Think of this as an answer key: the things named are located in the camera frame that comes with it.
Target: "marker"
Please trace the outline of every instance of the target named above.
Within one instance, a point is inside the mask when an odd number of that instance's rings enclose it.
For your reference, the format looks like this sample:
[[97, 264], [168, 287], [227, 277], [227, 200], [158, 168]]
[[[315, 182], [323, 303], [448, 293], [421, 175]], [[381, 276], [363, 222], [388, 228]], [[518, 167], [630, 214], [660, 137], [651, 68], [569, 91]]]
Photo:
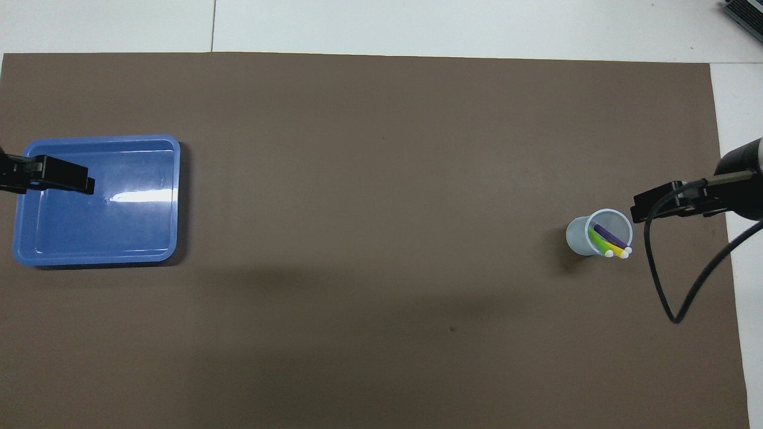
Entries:
[[596, 248], [601, 252], [601, 254], [604, 255], [604, 257], [611, 258], [615, 255], [614, 250], [610, 249], [607, 246], [607, 242], [602, 240], [599, 234], [596, 234], [594, 229], [591, 227], [588, 227], [588, 238], [591, 239], [591, 243], [596, 246]]
[[615, 246], [614, 244], [604, 241], [604, 245], [609, 247], [615, 255], [617, 255], [618, 258], [624, 260], [628, 258], [628, 252], [626, 252], [624, 249], [620, 249], [619, 247]]
[[633, 249], [631, 249], [621, 239], [615, 237], [615, 234], [612, 234], [611, 232], [607, 231], [603, 226], [599, 224], [594, 224], [594, 231], [598, 232], [599, 235], [602, 236], [605, 240], [609, 241], [610, 243], [614, 244], [620, 249], [623, 249], [626, 252], [628, 252], [628, 254], [633, 253]]

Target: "yellow marker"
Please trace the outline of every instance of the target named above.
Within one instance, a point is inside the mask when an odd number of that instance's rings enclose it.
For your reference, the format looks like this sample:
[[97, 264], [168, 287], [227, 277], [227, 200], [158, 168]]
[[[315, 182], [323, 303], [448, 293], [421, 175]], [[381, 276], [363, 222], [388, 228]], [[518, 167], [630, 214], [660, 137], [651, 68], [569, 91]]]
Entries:
[[604, 241], [604, 244], [607, 245], [612, 251], [615, 253], [615, 256], [618, 258], [624, 260], [628, 257], [628, 252], [626, 252], [623, 249], [620, 249], [619, 247], [615, 246], [614, 244], [610, 243], [609, 241]]

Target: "black cable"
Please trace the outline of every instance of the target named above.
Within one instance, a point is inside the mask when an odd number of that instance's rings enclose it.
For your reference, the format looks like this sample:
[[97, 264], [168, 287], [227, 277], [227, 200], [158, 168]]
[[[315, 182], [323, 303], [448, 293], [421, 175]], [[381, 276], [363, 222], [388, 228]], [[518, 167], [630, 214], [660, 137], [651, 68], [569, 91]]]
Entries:
[[718, 264], [720, 264], [721, 261], [723, 261], [723, 259], [732, 252], [732, 250], [737, 248], [740, 244], [744, 243], [748, 238], [752, 237], [753, 234], [763, 229], [763, 220], [761, 220], [755, 225], [752, 225], [745, 232], [741, 233], [737, 238], [732, 240], [731, 243], [728, 243], [720, 252], [718, 252], [718, 254], [716, 254], [716, 256], [711, 259], [710, 262], [705, 266], [700, 275], [697, 277], [697, 280], [694, 281], [694, 284], [691, 286], [691, 289], [689, 289], [689, 293], [686, 294], [684, 304], [681, 305], [678, 313], [673, 314], [673, 311], [670, 308], [670, 304], [668, 304], [668, 299], [665, 297], [665, 293], [662, 291], [660, 278], [657, 275], [657, 267], [655, 266], [655, 258], [652, 255], [652, 242], [649, 238], [649, 231], [651, 230], [652, 221], [655, 219], [657, 212], [660, 208], [662, 208], [663, 205], [665, 205], [666, 202], [670, 201], [671, 198], [675, 198], [678, 194], [681, 194], [687, 189], [702, 188], [705, 185], [707, 185], [707, 180], [701, 179], [695, 182], [686, 183], [670, 191], [652, 206], [652, 209], [649, 210], [649, 214], [646, 216], [646, 221], [644, 223], [644, 248], [646, 249], [646, 259], [649, 261], [649, 270], [652, 271], [652, 279], [655, 281], [655, 288], [657, 289], [657, 295], [660, 297], [662, 307], [664, 308], [665, 313], [668, 315], [668, 319], [670, 319], [670, 321], [675, 324], [679, 324], [682, 320], [684, 320], [686, 312], [689, 311], [689, 306], [694, 300], [694, 296], [697, 295], [697, 292], [700, 291], [700, 288], [705, 283], [705, 280], [707, 280], [707, 278], [718, 266]]

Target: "brown mat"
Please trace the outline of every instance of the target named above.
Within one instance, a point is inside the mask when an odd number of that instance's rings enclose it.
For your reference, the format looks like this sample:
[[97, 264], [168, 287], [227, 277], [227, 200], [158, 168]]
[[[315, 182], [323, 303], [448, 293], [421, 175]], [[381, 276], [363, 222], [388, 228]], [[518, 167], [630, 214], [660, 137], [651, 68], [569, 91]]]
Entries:
[[[703, 64], [6, 54], [0, 145], [173, 134], [176, 265], [40, 270], [0, 195], [3, 427], [747, 427], [730, 263], [686, 321], [574, 217], [712, 173]], [[678, 304], [723, 217], [655, 223]]]

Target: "green marker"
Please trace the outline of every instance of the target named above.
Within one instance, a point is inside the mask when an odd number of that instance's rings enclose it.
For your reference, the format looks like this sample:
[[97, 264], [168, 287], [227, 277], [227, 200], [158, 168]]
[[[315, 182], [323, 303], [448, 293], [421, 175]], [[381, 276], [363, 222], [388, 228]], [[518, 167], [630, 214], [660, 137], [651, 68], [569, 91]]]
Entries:
[[601, 238], [599, 234], [596, 234], [596, 231], [592, 227], [588, 227], [588, 238], [591, 239], [591, 243], [596, 246], [596, 248], [601, 252], [601, 254], [604, 255], [604, 257], [611, 258], [612, 256], [615, 256], [615, 253], [610, 249], [606, 243], [604, 243], [604, 239]]

